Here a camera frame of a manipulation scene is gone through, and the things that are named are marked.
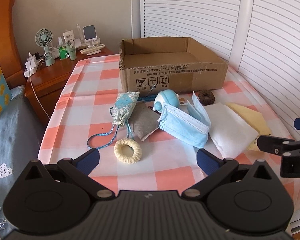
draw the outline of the mint green fan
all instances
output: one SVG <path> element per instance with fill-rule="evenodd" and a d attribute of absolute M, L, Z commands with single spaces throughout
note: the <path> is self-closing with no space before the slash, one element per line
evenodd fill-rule
<path fill-rule="evenodd" d="M 53 34 L 52 31 L 43 28 L 37 32 L 35 35 L 35 43 L 39 47 L 43 47 L 44 49 L 44 57 L 46 60 L 46 66 L 50 66 L 55 63 L 54 57 L 53 57 L 53 51 L 54 47 L 49 47 L 50 43 L 52 42 Z"/>

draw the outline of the brown round sponge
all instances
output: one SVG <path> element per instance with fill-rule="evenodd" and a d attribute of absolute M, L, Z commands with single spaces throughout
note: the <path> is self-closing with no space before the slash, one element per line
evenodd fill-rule
<path fill-rule="evenodd" d="M 199 101 L 204 106 L 213 105 L 215 97 L 213 93 L 209 90 L 201 90 L 198 94 Z"/>

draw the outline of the knitted ring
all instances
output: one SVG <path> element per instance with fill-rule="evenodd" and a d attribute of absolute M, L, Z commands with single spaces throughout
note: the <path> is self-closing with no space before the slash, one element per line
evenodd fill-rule
<path fill-rule="evenodd" d="M 213 105 L 215 97 L 213 93 L 209 90 L 201 90 L 198 94 L 199 101 L 204 106 Z"/>
<path fill-rule="evenodd" d="M 124 155 L 124 153 L 122 152 L 122 147 L 126 145 L 130 146 L 133 149 L 133 155 L 131 157 Z M 114 154 L 119 161 L 131 164 L 140 161 L 142 151 L 140 145 L 135 140 L 125 138 L 115 143 Z"/>

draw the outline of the pink and white tablecloth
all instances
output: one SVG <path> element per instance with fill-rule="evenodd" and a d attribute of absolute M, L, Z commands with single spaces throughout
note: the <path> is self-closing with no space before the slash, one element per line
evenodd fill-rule
<path fill-rule="evenodd" d="M 108 132 L 112 116 L 109 109 L 122 92 L 119 77 L 119 55 L 79 61 L 74 68 L 52 114 L 41 144 L 39 159 L 44 164 L 56 163 L 64 157 L 77 158 L 88 150 L 87 139 L 96 133 Z M 272 135 L 290 138 L 285 126 L 263 98 L 233 69 L 229 68 L 222 89 L 213 91 L 216 102 L 234 102 L 263 114 Z M 191 101 L 191 94 L 180 95 Z M 125 138 L 126 128 L 119 128 L 116 140 Z M 113 134 L 95 137 L 91 145 L 99 147 Z M 100 163 L 90 177 L 118 193 L 119 190 L 172 190 L 180 193 L 202 180 L 205 174 L 196 164 L 196 149 L 168 133 L 157 130 L 144 142 L 138 163 L 125 164 L 114 155 L 114 143 L 100 149 Z M 206 147 L 221 157 L 211 140 Z M 263 152 L 245 151 L 236 159 L 252 164 L 265 159 L 276 174 L 280 173 L 280 157 Z M 283 179 L 295 208 L 300 207 L 300 179 Z"/>

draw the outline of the blue cord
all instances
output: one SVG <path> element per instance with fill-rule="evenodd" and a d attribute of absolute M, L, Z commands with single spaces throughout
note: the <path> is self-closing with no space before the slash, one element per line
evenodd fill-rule
<path fill-rule="evenodd" d="M 90 136 L 89 139 L 88 139 L 88 141 L 87 141 L 88 147 L 89 147 L 90 149 L 94 148 L 94 147 L 91 147 L 91 146 L 89 145 L 89 142 L 90 142 L 90 140 L 91 140 L 92 138 L 94 138 L 95 136 L 106 136 L 106 135 L 109 135 L 110 133 L 112 133 L 113 128 L 114 128 L 114 124 L 112 125 L 112 128 L 111 128 L 110 132 L 107 132 L 107 133 L 97 133 L 97 134 L 94 134 L 94 135 Z M 112 139 L 110 140 L 110 142 L 108 142 L 106 145 L 97 147 L 97 149 L 102 149 L 102 148 L 107 147 L 107 146 L 109 146 L 110 144 L 112 144 L 112 142 L 114 141 L 114 139 L 117 137 L 118 129 L 119 129 L 119 125 L 117 125 L 117 129 L 115 130 L 114 136 L 112 137 Z"/>
<path fill-rule="evenodd" d="M 145 102 L 151 102 L 154 101 L 155 98 L 157 97 L 158 94 L 156 95 L 150 95 L 150 96 L 146 96 L 146 97 L 139 97 L 138 101 L 145 101 Z"/>
<path fill-rule="evenodd" d="M 129 123 L 128 123 L 128 120 L 126 120 L 125 125 L 127 126 L 127 130 L 128 130 L 128 131 L 127 131 L 127 138 L 129 138 L 129 136 L 130 136 L 130 137 L 132 138 L 132 140 L 133 140 L 133 139 L 134 139 L 134 138 L 133 138 L 133 133 L 132 133 L 131 127 L 130 127 L 130 125 L 129 125 Z M 114 139 L 117 137 L 117 133 L 118 133 L 119 126 L 120 126 L 120 125 L 117 125 L 117 128 L 116 128 L 116 130 L 115 130 L 115 132 L 114 132 L 114 135 L 113 135 L 112 139 L 110 140 L 110 142 L 108 142 L 106 145 L 97 147 L 97 149 L 102 149 L 102 148 L 105 148 L 105 147 L 109 146 L 110 144 L 112 144 L 112 142 L 114 141 Z M 107 133 L 97 133 L 97 134 L 94 134 L 94 135 L 90 136 L 89 139 L 88 139 L 88 141 L 87 141 L 87 146 L 88 146 L 90 149 L 94 148 L 94 147 L 91 147 L 91 146 L 89 145 L 90 140 L 91 140 L 92 138 L 96 137 L 96 136 L 107 136 L 107 135 L 109 135 L 109 134 L 112 133 L 113 129 L 114 129 L 114 124 L 112 125 L 111 130 L 110 130 L 109 132 L 107 132 Z"/>

